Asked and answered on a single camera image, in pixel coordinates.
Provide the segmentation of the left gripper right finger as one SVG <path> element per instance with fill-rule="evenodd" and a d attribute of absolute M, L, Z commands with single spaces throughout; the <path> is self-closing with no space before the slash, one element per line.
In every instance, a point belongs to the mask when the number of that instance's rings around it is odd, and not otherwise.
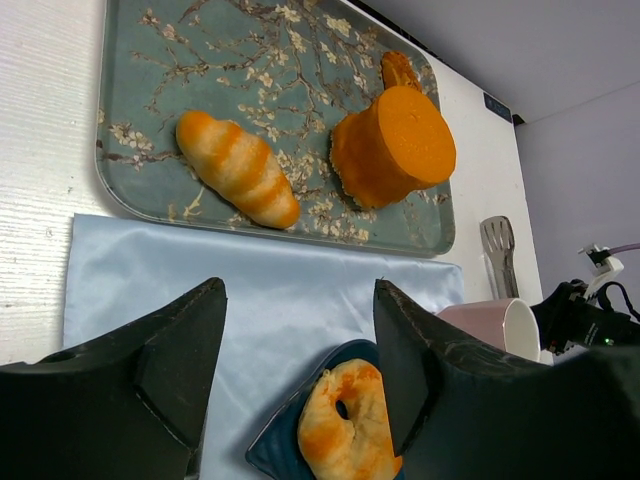
<path fill-rule="evenodd" d="M 375 284 L 394 451 L 409 479 L 635 479 L 639 351 L 556 366 L 501 351 Z"/>

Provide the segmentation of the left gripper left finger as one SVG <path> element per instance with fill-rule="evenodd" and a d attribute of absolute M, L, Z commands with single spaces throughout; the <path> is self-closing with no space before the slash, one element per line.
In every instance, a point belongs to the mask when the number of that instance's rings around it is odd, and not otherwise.
<path fill-rule="evenodd" d="M 5 479 L 196 479 L 227 310 L 210 278 L 93 340 L 1 369 Z"/>

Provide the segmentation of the round striped bread bun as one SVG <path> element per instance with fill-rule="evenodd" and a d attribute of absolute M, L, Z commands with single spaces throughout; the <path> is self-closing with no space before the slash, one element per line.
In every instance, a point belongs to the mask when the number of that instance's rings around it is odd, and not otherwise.
<path fill-rule="evenodd" d="M 317 479 L 394 479 L 394 454 L 380 371 L 363 359 L 325 370 L 297 427 L 301 454 Z"/>

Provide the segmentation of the metal tongs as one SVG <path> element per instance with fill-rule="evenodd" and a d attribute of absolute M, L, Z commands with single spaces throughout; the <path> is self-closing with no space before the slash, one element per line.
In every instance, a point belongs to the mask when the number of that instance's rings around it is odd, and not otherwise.
<path fill-rule="evenodd" d="M 496 292 L 500 299 L 518 298 L 514 251 L 515 238 L 506 216 L 493 216 L 480 223 L 481 242 L 493 268 Z"/>

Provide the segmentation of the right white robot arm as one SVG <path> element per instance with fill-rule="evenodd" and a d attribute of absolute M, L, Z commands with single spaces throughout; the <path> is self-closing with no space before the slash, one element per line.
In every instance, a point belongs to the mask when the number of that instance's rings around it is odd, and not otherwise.
<path fill-rule="evenodd" d="M 614 309 L 608 296 L 611 287 L 620 289 L 627 313 Z M 596 291 L 594 304 L 583 296 L 585 292 L 582 281 L 562 282 L 548 298 L 531 307 L 541 349 L 562 355 L 574 346 L 638 346 L 639 312 L 625 287 L 616 281 L 606 282 Z"/>

